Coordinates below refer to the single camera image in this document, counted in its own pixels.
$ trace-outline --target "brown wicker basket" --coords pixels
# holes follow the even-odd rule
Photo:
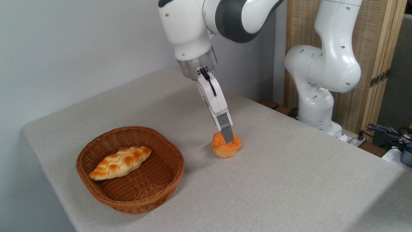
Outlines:
[[[94,181],[89,177],[98,163],[122,148],[147,146],[152,154],[128,175]],[[76,170],[90,193],[103,204],[127,214],[139,214],[164,204],[182,177],[185,162],[177,147],[159,132],[142,126],[106,132],[82,150]]]

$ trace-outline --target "table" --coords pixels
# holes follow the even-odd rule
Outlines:
[[[213,155],[217,131],[195,82],[164,69],[23,128],[77,231],[411,231],[412,174],[229,91],[243,146]],[[93,138],[151,127],[182,152],[185,172],[161,207],[126,215],[99,203],[76,173]]]

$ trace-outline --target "toy bread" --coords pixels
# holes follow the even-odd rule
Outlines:
[[[215,133],[212,141],[212,150],[220,158],[227,158],[236,155],[237,150],[242,146],[240,138],[233,133],[234,140],[225,143],[221,132]]]
[[[106,156],[89,176],[93,180],[106,180],[125,176],[140,167],[151,153],[152,149],[145,146],[120,150],[116,154]]]

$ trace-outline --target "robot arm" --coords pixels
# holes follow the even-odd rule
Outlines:
[[[257,36],[267,16],[283,0],[159,0],[159,14],[185,77],[199,91],[225,142],[233,141],[233,125],[225,97],[213,75],[217,59],[213,35],[245,43]]]
[[[348,92],[361,78],[352,50],[352,32],[362,0],[322,0],[315,30],[322,48],[299,45],[286,55],[285,67],[299,95],[299,121],[345,140],[332,122],[330,91]]]

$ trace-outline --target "black cable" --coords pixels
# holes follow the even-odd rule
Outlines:
[[[210,81],[210,76],[209,76],[209,74],[207,73],[206,69],[205,69],[205,68],[201,68],[201,69],[200,69],[200,73],[201,73],[201,74],[203,75],[203,77],[209,82],[210,87],[212,88],[212,91],[213,91],[213,95],[216,97],[215,88],[213,87],[212,82]]]
[[[409,147],[409,146],[405,146],[405,145],[403,145],[403,143],[393,143],[393,142],[388,142],[388,141],[385,141],[385,140],[381,140],[381,139],[379,139],[379,138],[377,138],[377,137],[375,137],[375,136],[373,136],[373,135],[370,135],[370,134],[366,133],[366,132],[365,132],[365,131],[363,131],[363,130],[361,130],[361,132],[362,132],[363,134],[365,134],[365,135],[367,135],[367,136],[371,137],[371,138],[374,138],[374,139],[378,140],[378,141],[381,141],[381,142],[383,142],[383,143],[386,143],[386,144],[392,145],[393,147],[398,147],[398,148],[401,148],[401,149],[405,149],[405,150],[407,150],[408,152],[411,152],[411,153],[412,153],[412,149],[411,149],[411,147]]]

